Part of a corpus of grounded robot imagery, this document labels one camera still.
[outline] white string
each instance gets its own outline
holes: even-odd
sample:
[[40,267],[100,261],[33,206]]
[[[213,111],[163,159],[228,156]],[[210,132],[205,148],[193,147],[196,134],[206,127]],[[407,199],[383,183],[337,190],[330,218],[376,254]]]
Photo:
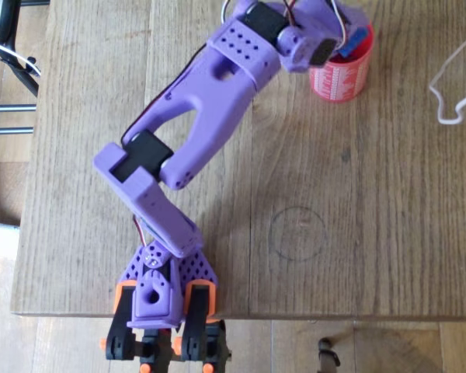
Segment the white string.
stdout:
[[449,63],[452,62],[456,58],[456,56],[466,47],[466,40],[459,46],[456,51],[450,55],[450,57],[443,63],[442,67],[438,71],[438,73],[435,75],[435,77],[432,79],[432,81],[429,83],[429,90],[433,92],[433,94],[436,96],[438,99],[438,111],[436,112],[436,116],[438,118],[438,121],[441,124],[459,124],[460,122],[463,121],[463,113],[462,110],[466,106],[466,97],[464,97],[459,103],[457,103],[455,110],[457,114],[457,118],[455,119],[446,119],[443,117],[443,97],[440,94],[440,92],[434,87],[435,84],[439,81],[440,77],[444,74],[445,69],[449,65]]
[[21,56],[20,54],[17,54],[15,51],[12,51],[10,49],[8,49],[7,47],[4,47],[2,45],[0,45],[0,51],[4,51],[5,53],[8,53],[12,56],[14,56],[15,58],[17,58],[18,60],[21,60],[22,62],[24,62],[25,64],[29,65],[39,76],[41,76],[41,71],[40,69],[32,62],[28,61],[26,58],[24,58],[23,56]]
[[347,41],[347,31],[345,30],[345,24],[343,23],[342,17],[339,12],[338,6],[336,6],[335,0],[332,0],[332,5],[333,5],[333,11],[336,14],[336,18],[338,18],[339,23],[340,23],[340,28],[342,29],[342,41],[340,42],[340,45],[336,48],[337,50],[343,47]]
[[224,0],[223,6],[221,7],[221,23],[226,22],[226,9],[231,0]]

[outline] red can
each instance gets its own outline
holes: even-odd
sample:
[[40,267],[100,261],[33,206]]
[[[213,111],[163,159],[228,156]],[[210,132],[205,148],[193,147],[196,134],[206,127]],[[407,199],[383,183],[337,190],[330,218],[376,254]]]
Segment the red can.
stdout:
[[363,90],[374,45],[373,27],[369,25],[367,28],[367,38],[349,57],[336,56],[324,68],[311,69],[311,86],[323,99],[343,103]]

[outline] metal rod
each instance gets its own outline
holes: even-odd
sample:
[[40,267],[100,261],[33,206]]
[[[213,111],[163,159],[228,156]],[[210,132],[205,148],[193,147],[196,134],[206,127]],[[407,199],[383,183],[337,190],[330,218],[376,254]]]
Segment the metal rod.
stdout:
[[50,0],[22,0],[21,6],[49,5]]
[[0,113],[11,111],[36,111],[36,105],[0,105]]
[[0,128],[0,134],[32,134],[33,127]]

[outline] orange plastic part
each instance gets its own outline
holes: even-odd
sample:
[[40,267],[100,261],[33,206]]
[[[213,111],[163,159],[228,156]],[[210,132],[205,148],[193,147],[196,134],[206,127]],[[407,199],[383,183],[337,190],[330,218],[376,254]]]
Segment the orange plastic part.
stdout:
[[185,305],[184,313],[188,314],[188,307],[190,306],[190,296],[192,294],[193,285],[205,285],[209,287],[209,312],[207,313],[207,323],[217,322],[218,319],[212,319],[211,316],[216,313],[216,285],[214,282],[207,280],[193,280],[186,284],[185,292]]
[[105,338],[100,339],[99,347],[100,347],[100,350],[105,352],[106,347],[107,347],[107,340]]
[[183,338],[177,336],[172,342],[172,350],[178,356],[181,356],[181,344],[183,343]]
[[203,373],[214,373],[214,367],[211,363],[204,364],[202,367]]
[[140,365],[140,373],[151,373],[152,368],[149,364],[142,364]]
[[113,313],[116,313],[117,306],[119,305],[119,301],[121,300],[121,295],[123,294],[124,286],[137,286],[137,281],[136,280],[121,281],[119,284],[116,285],[116,296],[114,298]]

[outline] wooden table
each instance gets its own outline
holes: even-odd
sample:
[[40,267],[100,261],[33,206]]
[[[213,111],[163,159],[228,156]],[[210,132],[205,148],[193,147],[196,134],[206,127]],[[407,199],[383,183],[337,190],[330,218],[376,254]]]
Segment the wooden table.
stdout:
[[[466,2],[353,3],[377,37],[359,98],[325,103],[308,76],[282,72],[169,193],[203,230],[222,317],[466,319],[466,121],[440,126],[427,89],[466,38]],[[220,7],[51,3],[13,312],[110,314],[137,233],[92,158],[214,31]],[[466,95],[466,51],[440,88],[450,108]],[[158,134],[176,148],[190,123]]]

